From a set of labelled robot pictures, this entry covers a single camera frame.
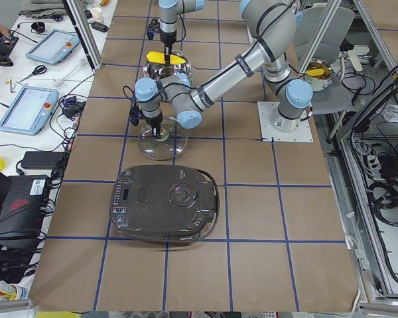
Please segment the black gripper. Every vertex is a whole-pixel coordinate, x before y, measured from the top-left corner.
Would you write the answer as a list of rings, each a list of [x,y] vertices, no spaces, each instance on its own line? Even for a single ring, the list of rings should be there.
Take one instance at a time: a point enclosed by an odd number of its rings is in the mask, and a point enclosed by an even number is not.
[[[152,137],[156,140],[161,139],[161,123],[163,121],[163,115],[159,114],[153,118],[146,118],[146,122],[152,128]]]
[[[161,42],[164,44],[164,53],[172,54],[172,45],[176,42],[176,32],[161,32]]]

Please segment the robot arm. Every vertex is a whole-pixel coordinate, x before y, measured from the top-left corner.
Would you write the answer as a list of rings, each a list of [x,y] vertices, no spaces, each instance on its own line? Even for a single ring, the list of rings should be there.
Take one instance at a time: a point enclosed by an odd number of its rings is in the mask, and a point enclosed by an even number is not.
[[[134,89],[135,103],[129,118],[137,126],[140,120],[152,128],[152,136],[161,131],[161,102],[167,101],[176,120],[185,129],[193,129],[202,121],[202,113],[237,84],[265,69],[265,82],[279,100],[272,125],[283,133],[291,132],[310,105],[313,90],[303,79],[291,73],[285,52],[292,42],[299,16],[292,2],[241,1],[239,13],[254,39],[253,44],[233,62],[203,84],[193,88],[186,74],[163,79],[141,78]]]
[[[205,3],[205,0],[159,0],[159,33],[167,63],[170,62],[172,45],[176,42],[178,16],[202,10]]]

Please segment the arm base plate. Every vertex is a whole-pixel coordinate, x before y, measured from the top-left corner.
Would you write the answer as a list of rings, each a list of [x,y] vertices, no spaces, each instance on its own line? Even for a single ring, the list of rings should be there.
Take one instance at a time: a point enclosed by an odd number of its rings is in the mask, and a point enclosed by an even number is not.
[[[298,119],[279,114],[279,102],[257,102],[261,139],[267,142],[313,142],[308,114],[304,109]]]

